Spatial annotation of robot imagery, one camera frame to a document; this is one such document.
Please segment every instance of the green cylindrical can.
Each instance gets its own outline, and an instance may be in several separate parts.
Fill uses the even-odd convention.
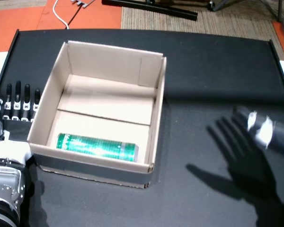
[[[60,133],[57,148],[136,162],[139,147],[133,143]]]

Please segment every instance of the black stand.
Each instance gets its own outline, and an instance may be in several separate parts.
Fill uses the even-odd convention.
[[[214,6],[214,4],[213,4],[212,11],[216,12],[216,11],[222,9],[228,2],[229,2],[229,0],[221,0],[216,6]],[[283,3],[283,0],[279,0],[278,15],[276,16],[278,22],[281,22],[281,19],[282,19],[282,3]]]
[[[133,0],[102,0],[102,4],[110,6],[124,6],[135,9],[143,9],[175,17],[182,17],[190,20],[197,20],[198,16],[198,13],[196,12],[163,6],[160,4],[156,4],[154,0],[146,0],[146,2],[133,1]]]

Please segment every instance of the black table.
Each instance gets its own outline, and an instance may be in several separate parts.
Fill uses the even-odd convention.
[[[284,122],[284,81],[270,42],[159,31],[20,32],[0,80],[0,95],[7,83],[19,79],[32,89],[43,89],[67,40],[167,56],[157,163],[152,184],[144,190],[46,173],[31,165],[35,192],[23,207],[29,207],[31,227],[245,227],[263,218],[258,205],[232,194],[242,192],[237,186],[218,181],[219,189],[214,190],[206,175],[200,180],[187,165],[231,179],[208,127],[222,138],[215,121],[229,117],[234,105],[246,105]],[[16,132],[14,138],[25,140],[30,125],[9,122],[7,127]],[[284,202],[284,159],[272,152],[265,156]],[[250,163],[248,169],[257,167]]]

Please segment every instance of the open cardboard box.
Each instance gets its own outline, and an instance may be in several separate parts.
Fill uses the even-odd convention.
[[[28,135],[45,171],[145,188],[154,168],[164,92],[161,53],[64,43]],[[134,143],[137,162],[57,149],[59,133]]]

